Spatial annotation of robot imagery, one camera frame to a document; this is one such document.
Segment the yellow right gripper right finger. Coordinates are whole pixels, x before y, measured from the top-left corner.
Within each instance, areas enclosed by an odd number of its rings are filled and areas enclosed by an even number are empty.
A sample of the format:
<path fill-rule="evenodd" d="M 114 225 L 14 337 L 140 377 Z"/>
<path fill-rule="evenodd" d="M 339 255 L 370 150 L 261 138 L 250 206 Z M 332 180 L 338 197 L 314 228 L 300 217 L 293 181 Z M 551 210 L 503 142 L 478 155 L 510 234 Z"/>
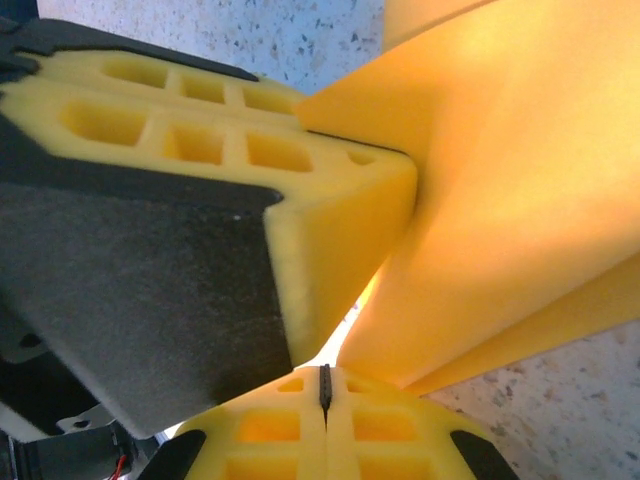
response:
<path fill-rule="evenodd" d="M 342 368 L 324 382 L 326 480 L 520 480 L 467 417 Z"/>

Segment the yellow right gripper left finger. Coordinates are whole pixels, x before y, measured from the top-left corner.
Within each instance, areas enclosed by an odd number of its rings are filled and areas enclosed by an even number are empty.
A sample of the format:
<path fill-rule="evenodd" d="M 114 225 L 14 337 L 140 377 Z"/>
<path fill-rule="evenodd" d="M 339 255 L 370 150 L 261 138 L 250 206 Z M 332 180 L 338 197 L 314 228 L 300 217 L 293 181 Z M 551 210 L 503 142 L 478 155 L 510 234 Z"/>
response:
<path fill-rule="evenodd" d="M 185 421 L 137 480 L 322 480 L 328 368 L 305 367 Z"/>

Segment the orange cloth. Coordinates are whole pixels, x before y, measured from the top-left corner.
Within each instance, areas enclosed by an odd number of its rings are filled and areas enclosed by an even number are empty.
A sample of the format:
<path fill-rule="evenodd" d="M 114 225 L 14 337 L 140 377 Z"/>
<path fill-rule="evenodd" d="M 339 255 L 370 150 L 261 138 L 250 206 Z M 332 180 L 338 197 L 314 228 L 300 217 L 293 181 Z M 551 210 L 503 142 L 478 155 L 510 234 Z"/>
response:
<path fill-rule="evenodd" d="M 418 169 L 340 367 L 424 394 L 640 318 L 640 0 L 484 0 L 296 114 Z"/>

